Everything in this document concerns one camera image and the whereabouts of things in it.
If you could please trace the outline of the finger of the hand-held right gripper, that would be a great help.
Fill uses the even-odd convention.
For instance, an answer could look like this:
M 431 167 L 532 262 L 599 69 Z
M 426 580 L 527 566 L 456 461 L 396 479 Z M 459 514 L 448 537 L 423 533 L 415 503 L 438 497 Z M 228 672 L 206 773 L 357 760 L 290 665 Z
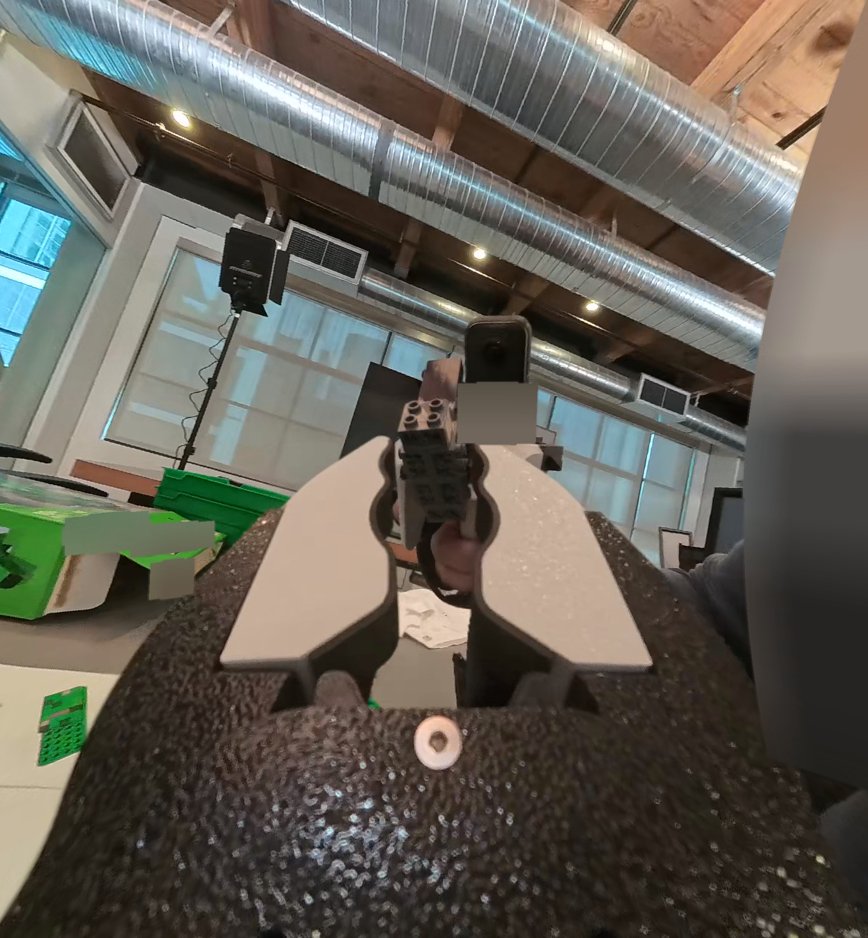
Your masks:
M 397 508 L 401 543 L 415 550 L 421 540 L 428 508 L 435 500 L 436 477 L 430 459 L 397 455 Z

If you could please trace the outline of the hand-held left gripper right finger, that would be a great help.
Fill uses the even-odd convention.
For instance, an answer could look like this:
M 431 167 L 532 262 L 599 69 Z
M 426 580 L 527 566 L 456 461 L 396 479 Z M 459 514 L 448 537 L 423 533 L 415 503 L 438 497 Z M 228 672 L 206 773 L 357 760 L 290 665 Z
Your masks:
M 585 674 L 653 668 L 579 502 L 539 467 L 533 445 L 474 447 L 477 537 L 466 704 L 507 705 L 522 684 L 565 703 Z

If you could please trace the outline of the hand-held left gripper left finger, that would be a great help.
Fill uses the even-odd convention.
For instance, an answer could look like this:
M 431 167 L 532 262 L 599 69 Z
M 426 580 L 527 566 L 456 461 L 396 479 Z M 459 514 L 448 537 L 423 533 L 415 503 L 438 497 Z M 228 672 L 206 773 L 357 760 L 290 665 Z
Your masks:
M 312 699 L 348 674 L 368 700 L 399 642 L 392 440 L 378 436 L 285 504 L 221 654 L 230 672 L 293 675 Z

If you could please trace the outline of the grey brick base black beams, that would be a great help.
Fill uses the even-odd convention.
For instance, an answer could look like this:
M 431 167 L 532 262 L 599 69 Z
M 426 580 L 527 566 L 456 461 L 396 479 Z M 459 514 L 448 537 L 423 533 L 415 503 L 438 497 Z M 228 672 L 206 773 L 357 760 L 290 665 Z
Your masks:
M 395 443 L 397 455 L 430 459 L 436 477 L 435 500 L 426 523 L 464 522 L 470 501 L 469 462 L 459 442 L 456 404 L 441 399 L 404 405 Z

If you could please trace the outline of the person's right forearm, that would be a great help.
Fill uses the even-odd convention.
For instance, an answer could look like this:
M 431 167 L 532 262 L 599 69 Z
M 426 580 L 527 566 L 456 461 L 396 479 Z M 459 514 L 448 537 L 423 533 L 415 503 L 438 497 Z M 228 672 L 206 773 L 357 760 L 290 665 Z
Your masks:
M 747 615 L 744 541 L 690 570 L 661 569 L 676 597 L 693 604 L 755 681 Z

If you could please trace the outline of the person's right hand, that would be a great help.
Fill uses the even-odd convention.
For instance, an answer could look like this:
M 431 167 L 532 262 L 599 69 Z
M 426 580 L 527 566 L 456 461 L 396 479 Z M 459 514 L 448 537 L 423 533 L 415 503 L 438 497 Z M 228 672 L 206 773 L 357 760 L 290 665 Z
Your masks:
M 421 379 L 419 398 L 454 402 L 462 372 L 459 358 L 440 358 L 427 362 Z M 462 605 L 474 586 L 479 563 L 480 544 L 465 537 L 458 522 L 428 522 L 418 546 L 418 560 L 423 575 L 436 592 L 452 605 Z

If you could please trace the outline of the large black monitor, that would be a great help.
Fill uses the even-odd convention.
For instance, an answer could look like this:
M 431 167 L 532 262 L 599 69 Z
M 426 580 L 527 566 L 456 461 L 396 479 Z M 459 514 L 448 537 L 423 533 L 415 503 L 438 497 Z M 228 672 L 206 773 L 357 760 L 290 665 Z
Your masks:
M 377 437 L 394 440 L 404 405 L 419 396 L 421 386 L 421 379 L 371 363 L 362 381 L 339 459 Z

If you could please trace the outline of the white crumpled paper bag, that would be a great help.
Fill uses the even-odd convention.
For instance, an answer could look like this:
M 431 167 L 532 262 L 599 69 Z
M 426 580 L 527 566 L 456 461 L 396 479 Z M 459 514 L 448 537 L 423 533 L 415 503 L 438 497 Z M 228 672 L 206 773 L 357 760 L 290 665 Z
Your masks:
M 452 606 L 431 590 L 412 589 L 397 595 L 399 637 L 428 649 L 465 645 L 470 610 Z

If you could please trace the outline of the green plastic crate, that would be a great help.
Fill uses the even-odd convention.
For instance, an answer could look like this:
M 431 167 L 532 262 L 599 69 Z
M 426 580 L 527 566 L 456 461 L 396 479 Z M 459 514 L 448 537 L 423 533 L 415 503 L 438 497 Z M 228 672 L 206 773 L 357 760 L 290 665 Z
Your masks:
M 223 476 L 167 468 L 153 505 L 188 521 L 213 522 L 215 532 L 225 539 L 225 549 L 229 549 L 258 519 L 281 509 L 289 498 Z

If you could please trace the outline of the brown wooden table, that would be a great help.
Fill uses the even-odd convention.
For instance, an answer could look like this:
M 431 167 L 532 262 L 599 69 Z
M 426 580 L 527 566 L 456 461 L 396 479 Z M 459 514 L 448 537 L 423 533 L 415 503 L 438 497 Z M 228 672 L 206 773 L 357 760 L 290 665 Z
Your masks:
M 163 470 L 149 470 L 123 465 L 75 460 L 71 477 L 96 487 L 123 492 L 130 504 L 152 508 L 163 478 Z

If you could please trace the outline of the green cardboard toy box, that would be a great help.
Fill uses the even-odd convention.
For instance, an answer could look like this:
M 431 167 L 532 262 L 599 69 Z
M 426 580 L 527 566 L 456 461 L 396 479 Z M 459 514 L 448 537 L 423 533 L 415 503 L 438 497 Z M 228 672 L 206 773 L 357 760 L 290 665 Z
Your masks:
M 122 562 L 150 599 L 187 596 L 224 545 L 211 521 L 0 470 L 0 617 L 96 609 Z

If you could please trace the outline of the brick instruction booklet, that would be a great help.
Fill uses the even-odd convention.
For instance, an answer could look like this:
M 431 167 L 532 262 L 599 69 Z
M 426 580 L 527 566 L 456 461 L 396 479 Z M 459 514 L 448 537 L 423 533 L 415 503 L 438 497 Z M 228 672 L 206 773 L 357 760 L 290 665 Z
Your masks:
M 42 850 L 77 760 L 37 764 L 43 699 L 85 686 L 91 728 L 117 680 L 0 664 L 0 920 Z

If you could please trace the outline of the white wall vent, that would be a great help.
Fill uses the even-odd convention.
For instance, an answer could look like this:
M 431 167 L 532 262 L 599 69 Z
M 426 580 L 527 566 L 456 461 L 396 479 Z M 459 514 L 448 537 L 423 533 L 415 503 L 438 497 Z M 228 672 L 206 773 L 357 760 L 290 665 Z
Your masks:
M 87 100 L 67 100 L 48 146 L 92 206 L 106 219 L 114 218 L 130 188 L 132 173 Z
M 366 251 L 295 220 L 288 222 L 283 248 L 290 257 L 288 270 L 295 276 L 353 296 L 357 293 Z
M 635 391 L 635 403 L 679 420 L 687 415 L 691 395 L 649 374 L 641 374 Z

